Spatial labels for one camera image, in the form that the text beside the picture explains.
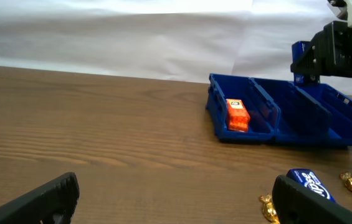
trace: blue plastic container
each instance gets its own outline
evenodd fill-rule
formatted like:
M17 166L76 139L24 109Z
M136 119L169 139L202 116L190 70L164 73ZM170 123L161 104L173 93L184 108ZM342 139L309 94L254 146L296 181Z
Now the blue plastic container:
M220 140L352 146L352 100L326 84L210 74L206 108ZM250 114L247 133L229 131L226 99Z

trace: orange object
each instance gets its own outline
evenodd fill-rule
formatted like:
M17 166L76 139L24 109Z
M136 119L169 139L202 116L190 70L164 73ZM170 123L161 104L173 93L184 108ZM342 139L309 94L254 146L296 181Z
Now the orange object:
M241 100L227 99L227 127L231 131L248 131L250 116Z

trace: blue package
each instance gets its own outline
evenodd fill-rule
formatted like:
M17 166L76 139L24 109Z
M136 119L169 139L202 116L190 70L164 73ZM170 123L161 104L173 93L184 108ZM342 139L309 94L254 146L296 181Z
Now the blue package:
M299 184L302 184L304 187L307 187L308 189L330 200L331 202L335 202L335 199L320 182L313 171L309 169L291 169L288 171L287 177L298 182Z

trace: brown wooden surface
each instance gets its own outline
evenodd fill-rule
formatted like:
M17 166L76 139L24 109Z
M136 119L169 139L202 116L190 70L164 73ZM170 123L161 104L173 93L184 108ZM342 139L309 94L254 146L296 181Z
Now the brown wooden surface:
M0 67L0 205L73 171L74 224L267 223L259 195L306 167L352 210L352 147L222 144L207 86Z

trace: white wall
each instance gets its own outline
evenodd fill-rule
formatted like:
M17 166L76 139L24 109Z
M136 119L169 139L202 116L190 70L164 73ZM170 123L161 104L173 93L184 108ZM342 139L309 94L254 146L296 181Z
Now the white wall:
M335 19L326 0L0 0L0 65L207 82L291 80L291 45ZM321 78L352 95L352 79Z

